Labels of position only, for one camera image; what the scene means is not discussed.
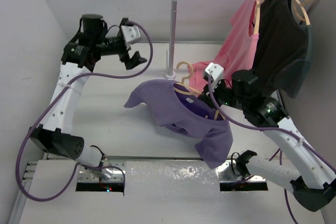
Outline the purple t shirt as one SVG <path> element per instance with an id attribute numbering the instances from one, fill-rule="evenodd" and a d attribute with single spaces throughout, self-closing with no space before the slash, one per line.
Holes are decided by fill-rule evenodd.
<path id="1" fill-rule="evenodd" d="M 203 161 L 213 169 L 226 161 L 233 143 L 228 120 L 193 95 L 175 92 L 173 80 L 154 79 L 141 83 L 130 94 L 125 108 L 146 104 L 157 125 L 172 132 L 199 138 L 195 148 Z"/>

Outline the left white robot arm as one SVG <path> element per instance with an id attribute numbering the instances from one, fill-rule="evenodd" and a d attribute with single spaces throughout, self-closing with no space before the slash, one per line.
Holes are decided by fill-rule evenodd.
<path id="1" fill-rule="evenodd" d="M 123 18 L 117 28 L 117 35 L 108 37 L 110 28 L 101 15 L 82 15 L 76 34 L 64 47 L 51 102 L 29 130 L 30 140 L 42 151 L 84 166 L 100 166 L 102 151 L 90 147 L 82 137 L 71 133 L 82 90 L 103 56 L 117 55 L 127 70 L 147 63 L 138 51 L 129 55 L 131 45 L 140 39 L 144 30 L 128 18 Z"/>

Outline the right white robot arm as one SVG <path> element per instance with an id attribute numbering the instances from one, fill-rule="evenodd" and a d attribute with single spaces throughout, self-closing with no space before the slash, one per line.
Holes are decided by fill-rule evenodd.
<path id="1" fill-rule="evenodd" d="M 262 95 L 260 81 L 253 71 L 234 72 L 229 87 L 223 72 L 218 65 L 204 71 L 207 84 L 198 98 L 216 109 L 226 105 L 241 110 L 249 125 L 229 121 L 263 132 L 294 165 L 294 168 L 276 165 L 247 150 L 235 160 L 237 175 L 242 178 L 261 176 L 291 193 L 309 211 L 325 207 L 335 198 L 335 168 L 299 133 L 287 110 L 276 99 Z"/>

